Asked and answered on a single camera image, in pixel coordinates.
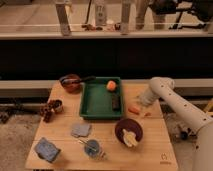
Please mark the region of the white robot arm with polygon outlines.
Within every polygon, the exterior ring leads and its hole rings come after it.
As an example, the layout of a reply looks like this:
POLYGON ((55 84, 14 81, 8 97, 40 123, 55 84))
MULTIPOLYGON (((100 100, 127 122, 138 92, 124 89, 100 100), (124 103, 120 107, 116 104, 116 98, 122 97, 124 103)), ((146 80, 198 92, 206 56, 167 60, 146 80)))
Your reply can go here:
POLYGON ((152 77, 139 95, 144 106, 162 98, 197 135, 192 171, 213 171, 213 117, 178 95, 175 81, 169 77, 152 77))

